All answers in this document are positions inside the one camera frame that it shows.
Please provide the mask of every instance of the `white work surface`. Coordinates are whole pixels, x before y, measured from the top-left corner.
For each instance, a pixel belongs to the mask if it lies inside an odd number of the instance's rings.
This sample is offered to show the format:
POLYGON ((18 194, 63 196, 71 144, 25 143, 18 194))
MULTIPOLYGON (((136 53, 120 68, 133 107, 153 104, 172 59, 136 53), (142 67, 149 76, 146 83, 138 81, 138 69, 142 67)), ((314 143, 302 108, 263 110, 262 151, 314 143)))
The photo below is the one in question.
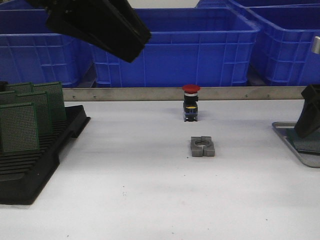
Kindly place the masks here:
POLYGON ((194 8, 199 0, 128 0, 133 8, 194 8))
POLYGON ((319 240, 320 169, 272 122, 302 100, 68 102, 92 117, 31 206, 0 205, 1 240, 319 240), (191 157, 211 136, 215 157, 191 157))

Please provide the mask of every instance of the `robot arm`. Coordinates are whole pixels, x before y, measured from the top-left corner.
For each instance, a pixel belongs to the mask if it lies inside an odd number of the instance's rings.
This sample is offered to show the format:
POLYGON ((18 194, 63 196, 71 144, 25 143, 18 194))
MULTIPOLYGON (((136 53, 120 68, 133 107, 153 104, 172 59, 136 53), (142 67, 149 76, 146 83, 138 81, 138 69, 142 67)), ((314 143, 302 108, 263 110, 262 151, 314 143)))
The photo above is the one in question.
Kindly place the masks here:
MULTIPOLYGON (((320 54, 320 37, 316 36, 311 51, 320 54)), ((301 95, 304 106, 294 129, 300 138, 305 138, 320 128, 320 84, 307 86, 301 95)))
POLYGON ((48 13, 46 26, 132 62, 151 37, 127 0, 26 0, 48 13))

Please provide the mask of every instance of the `crate rim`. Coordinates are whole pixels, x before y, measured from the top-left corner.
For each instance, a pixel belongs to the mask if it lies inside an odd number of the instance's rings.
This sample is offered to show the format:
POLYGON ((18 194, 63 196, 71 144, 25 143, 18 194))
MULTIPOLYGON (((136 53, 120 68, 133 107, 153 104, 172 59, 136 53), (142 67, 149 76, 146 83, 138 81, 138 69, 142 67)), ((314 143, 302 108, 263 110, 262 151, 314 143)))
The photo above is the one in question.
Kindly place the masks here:
MULTIPOLYGON (((260 9, 272 9, 273 7, 259 7, 260 9)), ((296 9, 296 8, 318 8, 320 10, 320 6, 291 6, 291 7, 286 7, 283 9, 296 9)), ((282 32, 288 32, 288 33, 314 33, 314 32, 318 32, 320 31, 319 29, 288 29, 288 28, 283 28, 280 27, 279 25, 273 23, 272 21, 269 21, 268 19, 264 18, 263 16, 259 15, 258 13, 256 13, 252 8, 244 8, 249 14, 253 15, 254 17, 256 17, 257 19, 259 19, 260 21, 270 25, 271 27, 280 30, 282 32)))
MULTIPOLYGON (((18 12, 45 12, 46 10, 44 9, 9 9, 9 10, 5 10, 5 9, 0 9, 0 14, 2 12, 13 12, 13 13, 18 13, 18 12)), ((60 33, 55 33, 55 32, 48 32, 48 33, 0 33, 0 36, 26 36, 26 37, 32 37, 32 36, 59 36, 59 35, 63 35, 60 33)))
POLYGON ((226 0, 226 4, 229 5, 228 3, 231 3, 241 9, 250 9, 250 8, 281 8, 281 7, 285 7, 285 8, 305 8, 305 7, 319 7, 319 5, 316 5, 318 3, 301 3, 301 4, 297 4, 297 6, 293 6, 294 4, 286 4, 286 5, 265 5, 265 6, 243 6, 241 5, 239 2, 235 1, 235 0, 226 0))
POLYGON ((251 30, 223 30, 223 31, 151 31, 152 34, 157 35, 167 35, 167 34, 216 34, 216 33, 257 33, 261 29, 254 24, 252 21, 245 18, 242 14, 238 13, 232 8, 229 7, 208 7, 208 8, 187 8, 187 7, 180 7, 180 8, 135 8, 135 10, 139 11, 159 11, 159 12, 166 12, 166 11, 202 11, 202 12, 210 12, 214 10, 225 10, 226 12, 231 12, 238 18, 240 18, 245 24, 247 24, 251 30))

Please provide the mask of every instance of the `blue plastic crate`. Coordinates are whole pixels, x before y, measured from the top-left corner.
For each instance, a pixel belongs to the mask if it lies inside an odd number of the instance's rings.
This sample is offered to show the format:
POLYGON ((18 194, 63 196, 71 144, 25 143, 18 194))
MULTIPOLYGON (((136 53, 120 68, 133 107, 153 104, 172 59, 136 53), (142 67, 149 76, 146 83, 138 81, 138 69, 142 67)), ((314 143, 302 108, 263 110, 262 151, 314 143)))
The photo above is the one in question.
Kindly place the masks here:
POLYGON ((87 43, 52 33, 44 10, 0 11, 0 80, 75 87, 92 64, 87 43))
POLYGON ((320 2, 319 0, 227 0, 227 5, 247 17, 248 8, 314 7, 320 6, 320 2))
POLYGON ((270 86, 320 84, 320 55, 311 51, 320 36, 320 7, 248 10, 261 27, 251 65, 270 86))
POLYGON ((10 0, 0 3, 0 10, 22 10, 35 9, 25 0, 10 0))
POLYGON ((227 0, 200 0, 196 8, 226 8, 227 0))
POLYGON ((259 31, 226 8, 137 9, 152 38, 133 63, 91 46, 99 87, 244 86, 259 31))

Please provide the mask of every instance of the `metal clamp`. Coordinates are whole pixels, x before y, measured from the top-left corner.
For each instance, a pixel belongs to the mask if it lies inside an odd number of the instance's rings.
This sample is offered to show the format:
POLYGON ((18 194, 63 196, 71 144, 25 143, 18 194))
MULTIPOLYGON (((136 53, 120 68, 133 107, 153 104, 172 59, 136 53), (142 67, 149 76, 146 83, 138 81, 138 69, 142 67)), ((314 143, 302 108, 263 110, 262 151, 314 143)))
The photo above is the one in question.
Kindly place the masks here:
POLYGON ((192 157, 214 157, 215 145, 210 136, 191 137, 192 157))
POLYGON ((320 54, 320 37, 319 36, 314 37, 311 51, 315 54, 320 54))

